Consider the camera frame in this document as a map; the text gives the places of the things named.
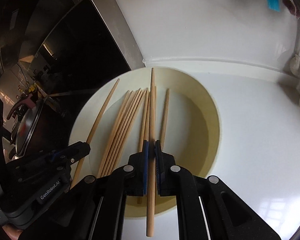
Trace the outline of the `person's right hand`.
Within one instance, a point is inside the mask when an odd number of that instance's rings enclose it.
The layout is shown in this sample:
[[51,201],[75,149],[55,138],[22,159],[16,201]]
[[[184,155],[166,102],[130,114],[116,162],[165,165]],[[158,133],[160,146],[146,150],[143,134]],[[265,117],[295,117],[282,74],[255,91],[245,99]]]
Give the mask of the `person's right hand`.
[[11,224],[3,225],[2,229],[5,231],[5,233],[8,235],[8,237],[11,240],[18,240],[21,233],[23,232],[22,230],[16,228],[15,226],[13,226]]

